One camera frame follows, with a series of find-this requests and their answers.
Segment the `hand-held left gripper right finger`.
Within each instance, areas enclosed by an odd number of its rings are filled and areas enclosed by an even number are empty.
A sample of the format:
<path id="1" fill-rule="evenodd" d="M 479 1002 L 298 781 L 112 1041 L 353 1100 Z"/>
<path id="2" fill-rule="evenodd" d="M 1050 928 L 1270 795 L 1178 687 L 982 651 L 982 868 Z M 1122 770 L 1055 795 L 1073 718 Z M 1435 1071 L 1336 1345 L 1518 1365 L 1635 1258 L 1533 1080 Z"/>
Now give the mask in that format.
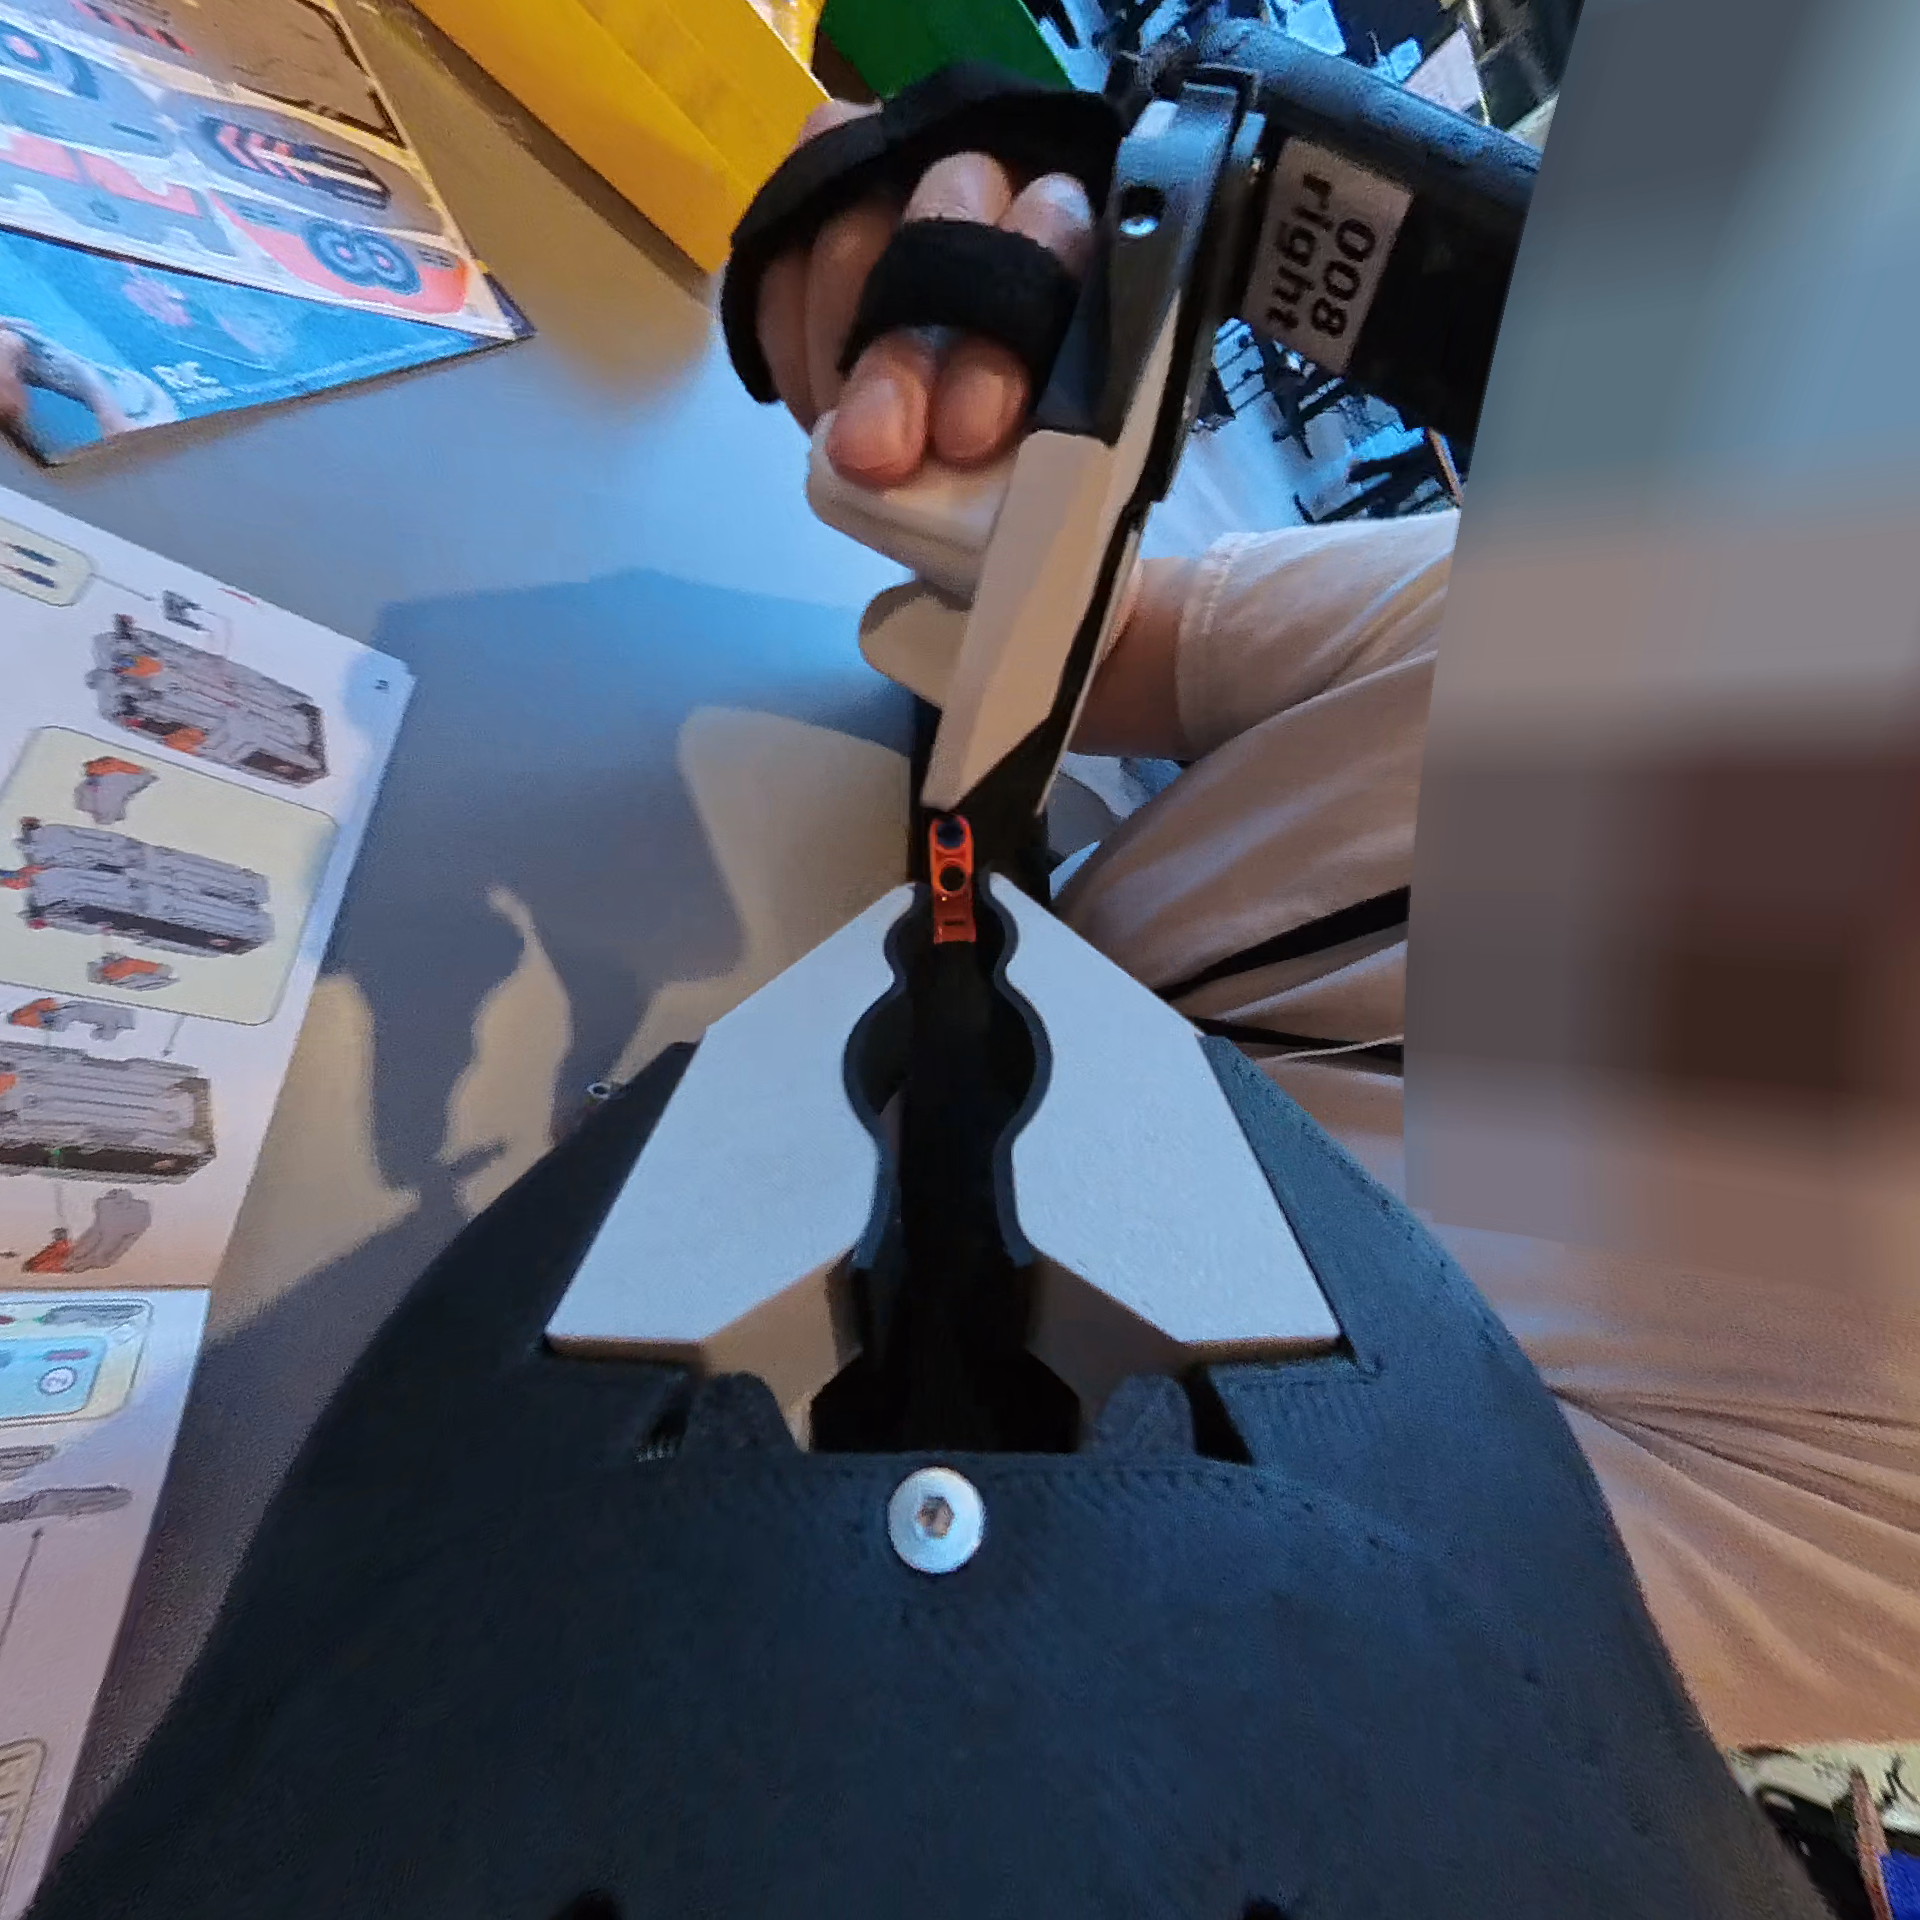
<path id="1" fill-rule="evenodd" d="M 1006 878 L 995 982 L 1033 1047 L 1000 1150 L 1028 1352 L 1092 1438 L 1126 1381 L 1330 1357 L 1343 1328 L 1200 1032 Z"/>

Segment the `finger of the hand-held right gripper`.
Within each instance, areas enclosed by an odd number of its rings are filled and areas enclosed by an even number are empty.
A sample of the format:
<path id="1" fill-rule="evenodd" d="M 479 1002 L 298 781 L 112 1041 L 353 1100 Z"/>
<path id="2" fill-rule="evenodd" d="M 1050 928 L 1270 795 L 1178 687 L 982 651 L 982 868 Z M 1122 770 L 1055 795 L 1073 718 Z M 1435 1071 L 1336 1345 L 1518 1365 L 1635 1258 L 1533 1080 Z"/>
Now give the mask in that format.
<path id="1" fill-rule="evenodd" d="M 1043 811 L 1135 571 L 1152 450 L 1149 431 L 1020 445 L 925 764 L 928 811 Z"/>

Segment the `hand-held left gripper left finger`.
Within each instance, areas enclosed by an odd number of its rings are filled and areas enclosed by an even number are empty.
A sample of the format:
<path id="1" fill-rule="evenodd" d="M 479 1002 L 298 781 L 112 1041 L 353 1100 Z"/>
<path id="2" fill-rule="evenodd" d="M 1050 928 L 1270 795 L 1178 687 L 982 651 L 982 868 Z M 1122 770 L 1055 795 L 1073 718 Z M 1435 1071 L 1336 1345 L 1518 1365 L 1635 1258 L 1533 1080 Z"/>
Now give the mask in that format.
<path id="1" fill-rule="evenodd" d="M 856 1354 L 845 1291 L 880 1188 L 880 1144 L 845 1060 L 892 995 L 898 887 L 720 1017 L 590 1237 L 545 1341 L 562 1357 L 752 1375 L 800 1447 Z"/>

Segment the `black perforated building piece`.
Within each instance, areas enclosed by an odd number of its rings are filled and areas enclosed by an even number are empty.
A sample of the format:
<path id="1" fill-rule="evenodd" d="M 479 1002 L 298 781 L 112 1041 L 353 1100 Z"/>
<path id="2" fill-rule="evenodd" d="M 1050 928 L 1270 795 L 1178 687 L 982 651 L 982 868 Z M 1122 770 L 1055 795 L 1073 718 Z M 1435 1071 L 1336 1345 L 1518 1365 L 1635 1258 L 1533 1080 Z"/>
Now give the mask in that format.
<path id="1" fill-rule="evenodd" d="M 919 801 L 935 712 L 910 757 L 909 882 L 885 951 L 898 982 L 850 1037 L 845 1082 L 880 1144 L 880 1188 L 853 1250 L 856 1354 L 810 1404 L 809 1447 L 842 1455 L 1069 1455 L 1073 1394 L 1025 1345 L 1030 1272 L 1018 1255 L 1000 1150 L 1033 1082 L 1033 1044 L 995 982 L 1006 878 L 1048 878 L 1043 811 L 960 811 L 975 832 L 975 947 L 935 947 Z"/>

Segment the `person's right forearm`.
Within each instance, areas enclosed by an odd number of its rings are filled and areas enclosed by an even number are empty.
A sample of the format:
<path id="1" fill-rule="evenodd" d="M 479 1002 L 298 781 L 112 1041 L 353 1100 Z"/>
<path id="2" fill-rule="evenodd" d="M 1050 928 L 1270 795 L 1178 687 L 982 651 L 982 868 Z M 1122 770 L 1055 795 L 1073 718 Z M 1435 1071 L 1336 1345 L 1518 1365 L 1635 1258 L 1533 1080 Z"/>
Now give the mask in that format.
<path id="1" fill-rule="evenodd" d="M 1200 574 L 1200 561 L 1135 567 L 1069 741 L 1073 754 L 1190 761 L 1179 718 L 1179 631 Z"/>

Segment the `person's right hand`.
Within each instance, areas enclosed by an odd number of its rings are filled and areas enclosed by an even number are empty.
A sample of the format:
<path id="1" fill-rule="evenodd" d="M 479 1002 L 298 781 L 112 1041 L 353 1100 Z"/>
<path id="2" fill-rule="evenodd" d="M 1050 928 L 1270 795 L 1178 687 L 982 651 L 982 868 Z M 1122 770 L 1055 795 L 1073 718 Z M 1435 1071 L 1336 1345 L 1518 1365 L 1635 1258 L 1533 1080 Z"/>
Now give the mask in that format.
<path id="1" fill-rule="evenodd" d="M 1018 171 L 982 151 L 932 164 L 838 208 L 813 238 L 766 267 L 755 335 L 779 405 L 810 435 L 829 420 L 829 461 L 882 492 L 925 461 L 990 465 L 1025 430 L 1033 380 L 1010 348 L 952 330 L 898 330 L 842 365 L 865 282 L 909 224 L 970 224 L 1020 234 L 1082 275 L 1093 211 L 1073 174 Z"/>

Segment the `person's pale shirt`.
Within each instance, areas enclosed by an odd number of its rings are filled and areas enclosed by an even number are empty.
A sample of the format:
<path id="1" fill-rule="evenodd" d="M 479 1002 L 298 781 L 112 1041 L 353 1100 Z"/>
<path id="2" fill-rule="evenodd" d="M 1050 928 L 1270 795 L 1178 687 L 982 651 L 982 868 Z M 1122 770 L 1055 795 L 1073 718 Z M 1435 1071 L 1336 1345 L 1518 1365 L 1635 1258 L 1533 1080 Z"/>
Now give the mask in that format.
<path id="1" fill-rule="evenodd" d="M 1402 1197 L 1405 891 L 1458 511 L 1226 538 L 1179 631 L 1190 761 L 1063 921 Z M 1689 1274 L 1436 1237 L 1556 1397 L 1715 1741 L 1916 1741 L 1916 1280 Z"/>

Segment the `green box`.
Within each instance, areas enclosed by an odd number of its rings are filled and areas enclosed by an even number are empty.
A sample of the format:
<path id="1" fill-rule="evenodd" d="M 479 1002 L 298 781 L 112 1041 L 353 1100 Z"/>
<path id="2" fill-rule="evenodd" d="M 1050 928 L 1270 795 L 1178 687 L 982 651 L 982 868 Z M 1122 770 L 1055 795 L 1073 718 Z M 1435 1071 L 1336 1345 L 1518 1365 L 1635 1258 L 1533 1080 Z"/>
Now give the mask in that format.
<path id="1" fill-rule="evenodd" d="M 1069 58 L 1085 51 L 1065 2 L 826 2 L 819 25 L 876 98 L 965 61 L 1069 84 Z"/>

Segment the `white instruction manual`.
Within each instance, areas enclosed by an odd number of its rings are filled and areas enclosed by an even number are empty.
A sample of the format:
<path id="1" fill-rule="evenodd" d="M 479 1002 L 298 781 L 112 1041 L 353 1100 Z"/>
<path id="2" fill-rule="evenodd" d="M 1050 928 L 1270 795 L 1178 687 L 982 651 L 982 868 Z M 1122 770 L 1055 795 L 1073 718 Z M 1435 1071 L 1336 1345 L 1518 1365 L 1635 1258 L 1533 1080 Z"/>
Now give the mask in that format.
<path id="1" fill-rule="evenodd" d="M 3 1914 L 56 1851 L 415 681 L 3 495 Z"/>

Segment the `yellow box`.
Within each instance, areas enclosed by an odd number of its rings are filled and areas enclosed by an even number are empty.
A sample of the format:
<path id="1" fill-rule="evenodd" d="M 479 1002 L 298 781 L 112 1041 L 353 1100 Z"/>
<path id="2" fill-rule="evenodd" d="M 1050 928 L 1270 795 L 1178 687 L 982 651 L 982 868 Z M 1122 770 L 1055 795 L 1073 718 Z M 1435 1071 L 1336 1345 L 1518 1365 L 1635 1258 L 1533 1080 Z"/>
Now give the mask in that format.
<path id="1" fill-rule="evenodd" d="M 416 2 L 702 275 L 826 98 L 822 2 Z"/>

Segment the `blue booklet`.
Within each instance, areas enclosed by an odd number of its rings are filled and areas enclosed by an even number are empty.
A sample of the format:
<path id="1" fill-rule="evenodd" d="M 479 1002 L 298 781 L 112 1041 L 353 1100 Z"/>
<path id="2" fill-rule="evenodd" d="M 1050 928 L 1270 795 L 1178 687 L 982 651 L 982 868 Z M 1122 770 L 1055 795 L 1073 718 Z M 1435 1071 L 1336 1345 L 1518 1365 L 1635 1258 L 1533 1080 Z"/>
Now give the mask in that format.
<path id="1" fill-rule="evenodd" d="M 116 438 L 243 415 L 520 344 L 3 232 L 3 435 L 62 465 Z"/>

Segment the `dark cluttered pile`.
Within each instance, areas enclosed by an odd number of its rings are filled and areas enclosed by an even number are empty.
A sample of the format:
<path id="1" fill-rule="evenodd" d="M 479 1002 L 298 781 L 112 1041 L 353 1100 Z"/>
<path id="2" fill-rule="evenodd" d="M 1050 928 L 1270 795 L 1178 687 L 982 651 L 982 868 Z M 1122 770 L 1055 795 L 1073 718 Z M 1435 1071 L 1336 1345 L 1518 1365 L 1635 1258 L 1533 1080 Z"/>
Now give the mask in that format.
<path id="1" fill-rule="evenodd" d="M 1833 1917 L 1916 1917 L 1916 1744 L 1740 1747 L 1729 1765 Z"/>

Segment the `sticker sheet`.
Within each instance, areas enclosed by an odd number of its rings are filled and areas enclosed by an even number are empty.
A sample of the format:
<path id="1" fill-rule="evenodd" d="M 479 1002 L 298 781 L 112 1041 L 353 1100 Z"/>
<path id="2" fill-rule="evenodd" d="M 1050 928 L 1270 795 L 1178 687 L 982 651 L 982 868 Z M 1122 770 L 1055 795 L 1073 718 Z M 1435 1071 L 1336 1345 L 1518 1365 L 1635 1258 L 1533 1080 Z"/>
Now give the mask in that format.
<path id="1" fill-rule="evenodd" d="M 339 2 L 5 2 L 3 230 L 466 337 L 529 332 Z"/>

